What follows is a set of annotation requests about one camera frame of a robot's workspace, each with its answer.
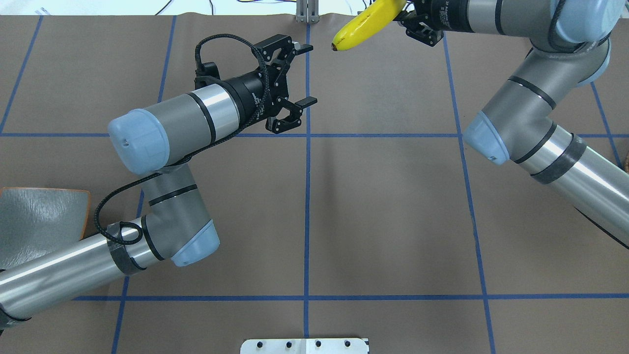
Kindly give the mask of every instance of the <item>light blue joint cap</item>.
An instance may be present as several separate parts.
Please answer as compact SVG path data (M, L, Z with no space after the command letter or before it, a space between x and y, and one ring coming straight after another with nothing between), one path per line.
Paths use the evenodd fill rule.
M601 77L601 75L603 75L603 73L605 72L605 70L607 70L607 67L610 65L610 57L611 57L611 39L609 40L609 47L607 48L607 56L605 57L605 61L603 61L603 65L601 65L600 68L598 68L598 70L592 74L592 76L590 76L589 78L581 81L580 83L577 84L577 87L580 88L583 85L587 85L589 83L593 83L594 80L598 79L599 77Z
M162 124L147 110L132 110L112 120L109 138L129 171L145 174L166 165L170 144Z
M463 140L494 164L501 165L509 159L509 151L502 138L483 111L467 127Z
M559 0L550 2L550 15ZM595 42L616 25L625 0L567 0L557 21L557 33L570 43Z
M220 244L214 220L210 220L171 259L176 266L191 265L214 253Z

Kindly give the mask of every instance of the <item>banana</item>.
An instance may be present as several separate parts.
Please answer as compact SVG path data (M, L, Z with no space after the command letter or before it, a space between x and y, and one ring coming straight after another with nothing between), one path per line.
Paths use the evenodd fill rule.
M397 16L406 0L377 0L349 21L332 40L332 50L348 50L378 33Z

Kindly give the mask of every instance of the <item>white metal bracket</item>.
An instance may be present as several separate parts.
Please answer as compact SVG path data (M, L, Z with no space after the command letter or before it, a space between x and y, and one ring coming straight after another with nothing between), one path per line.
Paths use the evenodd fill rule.
M295 19L302 23L319 22L319 0L296 0Z
M369 354L365 338L246 340L240 354Z

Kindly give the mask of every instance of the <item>robotic arm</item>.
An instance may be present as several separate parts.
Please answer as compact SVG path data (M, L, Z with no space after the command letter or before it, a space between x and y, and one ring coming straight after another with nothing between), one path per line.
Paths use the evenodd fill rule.
M203 43L225 37L249 45L258 68L222 81L216 64L202 63ZM97 229L106 200L130 186L142 184L151 213L2 271L0 330L164 259L186 266L214 253L219 245L214 222L186 163L264 119L275 134L300 126L303 110L316 98L288 101L286 73L295 56L312 49L286 35L255 45L233 35L208 37L196 48L194 91L114 119L109 135L125 166L139 175L156 172L106 197L95 214ZM283 108L289 115L278 119Z
M607 68L624 0L415 0L396 21L434 46L443 31L528 37L524 63L463 139L494 164L512 160L629 248L629 175L548 118L568 92Z

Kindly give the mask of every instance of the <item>yellow banana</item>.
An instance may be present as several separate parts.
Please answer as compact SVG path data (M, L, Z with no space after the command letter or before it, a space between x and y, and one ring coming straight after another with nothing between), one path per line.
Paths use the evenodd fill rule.
M349 21L332 40L332 50L348 50L378 33L402 11L406 0L377 0Z

